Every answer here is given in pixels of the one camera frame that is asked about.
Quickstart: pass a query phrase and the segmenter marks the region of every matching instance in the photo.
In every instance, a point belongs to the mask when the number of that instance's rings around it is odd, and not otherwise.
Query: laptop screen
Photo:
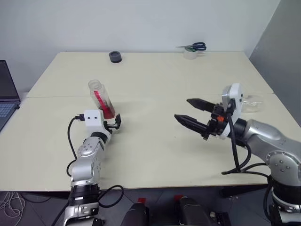
[[[0,100],[19,100],[17,90],[5,60],[0,60]]]

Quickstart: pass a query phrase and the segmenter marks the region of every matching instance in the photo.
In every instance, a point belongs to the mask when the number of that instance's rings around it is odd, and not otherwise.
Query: laptop
[[[19,108],[20,98],[5,60],[0,60],[0,131]]]

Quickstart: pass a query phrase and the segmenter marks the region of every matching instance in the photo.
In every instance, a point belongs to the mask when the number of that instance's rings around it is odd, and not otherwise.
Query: black lid
[[[119,63],[121,62],[121,54],[118,51],[113,51],[109,53],[110,60],[112,63]]]

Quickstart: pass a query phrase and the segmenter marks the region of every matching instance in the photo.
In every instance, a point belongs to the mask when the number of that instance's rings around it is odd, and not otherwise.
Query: cable connector
[[[79,115],[75,116],[75,119],[84,121],[85,120],[85,116],[84,116],[84,114],[79,114]]]

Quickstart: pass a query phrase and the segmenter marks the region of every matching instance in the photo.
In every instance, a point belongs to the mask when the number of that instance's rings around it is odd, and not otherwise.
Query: table
[[[288,137],[301,140],[301,129],[274,94],[261,94],[265,107],[245,113],[269,123]],[[208,101],[220,95],[200,95]],[[174,113],[206,123],[210,114],[193,108],[182,98],[111,97],[122,124],[107,145],[102,163],[102,189],[114,184],[125,188],[217,186],[266,183],[257,175],[221,175],[234,167],[230,140],[201,139],[183,127]],[[85,109],[95,109],[90,97],[40,97],[25,99],[0,135],[0,190],[69,191],[65,173],[73,156],[67,140],[70,119]],[[84,122],[75,121],[71,139],[75,149],[87,137]],[[239,159],[246,150],[238,147]],[[260,162],[256,156],[250,164]],[[267,167],[256,170],[269,173]]]
[[[209,53],[187,60],[181,53],[122,53],[118,64],[108,53],[59,53],[28,97],[89,96],[98,79],[111,96],[199,97],[220,94],[240,82],[244,93],[273,93],[243,52]]]

